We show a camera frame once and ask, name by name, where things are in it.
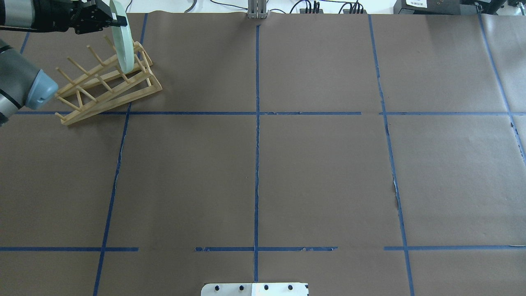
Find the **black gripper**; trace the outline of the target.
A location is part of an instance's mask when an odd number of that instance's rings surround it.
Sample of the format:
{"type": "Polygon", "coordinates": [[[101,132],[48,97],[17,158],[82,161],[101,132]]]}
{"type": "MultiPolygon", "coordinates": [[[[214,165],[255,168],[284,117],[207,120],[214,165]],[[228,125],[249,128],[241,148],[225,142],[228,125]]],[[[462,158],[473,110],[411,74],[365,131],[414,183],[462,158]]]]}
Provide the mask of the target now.
{"type": "Polygon", "coordinates": [[[70,15],[69,27],[78,35],[102,31],[110,24],[118,28],[128,25],[126,14],[112,13],[103,0],[73,1],[70,15]]]}

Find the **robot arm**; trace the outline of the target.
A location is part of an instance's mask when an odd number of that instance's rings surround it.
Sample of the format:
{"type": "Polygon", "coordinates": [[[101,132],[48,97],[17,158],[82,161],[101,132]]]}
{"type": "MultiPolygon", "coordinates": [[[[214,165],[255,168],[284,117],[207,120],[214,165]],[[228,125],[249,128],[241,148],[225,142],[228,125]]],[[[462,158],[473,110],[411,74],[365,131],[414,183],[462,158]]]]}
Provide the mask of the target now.
{"type": "MultiPolygon", "coordinates": [[[[120,69],[134,66],[133,37],[126,8],[118,0],[2,0],[1,30],[67,32],[78,35],[111,28],[120,69]]],[[[40,67],[4,40],[0,45],[1,124],[23,107],[39,109],[58,91],[58,84],[40,67]]]]}

